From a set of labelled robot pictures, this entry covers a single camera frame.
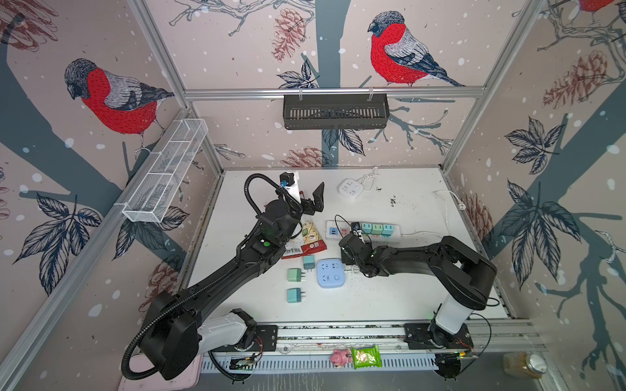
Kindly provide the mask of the white colourful power strip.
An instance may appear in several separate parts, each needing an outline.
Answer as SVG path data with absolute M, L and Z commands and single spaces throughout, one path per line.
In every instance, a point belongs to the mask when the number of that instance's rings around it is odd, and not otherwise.
M 326 239 L 342 239 L 351 233 L 354 228 L 366 242 L 378 244 L 399 244 L 402 241 L 402 232 L 399 225 L 386 223 L 345 222 L 342 219 L 327 220 L 324 234 Z

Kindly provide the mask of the red white snack bag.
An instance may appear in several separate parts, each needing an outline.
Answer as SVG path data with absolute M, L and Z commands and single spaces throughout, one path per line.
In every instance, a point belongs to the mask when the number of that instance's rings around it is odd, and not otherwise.
M 305 218 L 300 235 L 288 242 L 282 258 L 290 259 L 309 256 L 321 253 L 326 249 L 327 245 L 315 223 L 310 218 Z

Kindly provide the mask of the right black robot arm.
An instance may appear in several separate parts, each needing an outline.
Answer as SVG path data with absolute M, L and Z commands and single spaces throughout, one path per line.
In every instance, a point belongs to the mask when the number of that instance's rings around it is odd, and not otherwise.
M 342 262 L 368 277 L 398 274 L 432 275 L 448 292 L 430 323 L 406 324 L 411 350 L 472 350 L 466 320 L 487 308 L 497 276 L 496 266 L 452 236 L 422 247 L 376 248 L 349 233 L 339 242 Z

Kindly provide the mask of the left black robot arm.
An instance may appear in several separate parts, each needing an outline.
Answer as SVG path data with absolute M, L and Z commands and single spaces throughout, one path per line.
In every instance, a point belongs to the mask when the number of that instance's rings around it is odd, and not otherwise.
M 172 295 L 158 294 L 148 308 L 143 326 L 122 356 L 122 376 L 141 381 L 155 374 L 170 381 L 194 359 L 222 346 L 249 347 L 256 322 L 241 309 L 221 318 L 211 313 L 239 288 L 273 267 L 297 237 L 303 215 L 324 210 L 324 185 L 311 199 L 290 190 L 298 183 L 294 172 L 283 172 L 280 182 L 264 174 L 251 174 L 243 185 L 255 213 L 250 233 L 236 246 L 233 259 L 200 282 Z

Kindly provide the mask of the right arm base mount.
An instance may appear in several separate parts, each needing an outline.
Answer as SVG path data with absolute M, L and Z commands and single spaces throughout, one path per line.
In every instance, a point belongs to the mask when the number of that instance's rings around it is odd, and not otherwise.
M 409 323 L 404 324 L 404 342 L 409 350 L 472 350 L 472 342 L 469 329 L 462 324 L 456 334 L 445 332 L 435 323 Z

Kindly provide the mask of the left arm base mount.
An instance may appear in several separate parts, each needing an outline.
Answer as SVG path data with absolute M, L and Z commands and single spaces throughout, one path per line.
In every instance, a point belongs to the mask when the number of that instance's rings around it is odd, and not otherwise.
M 278 327 L 276 325 L 260 325 L 254 330 L 247 330 L 233 349 L 240 352 L 274 352 L 277 340 Z

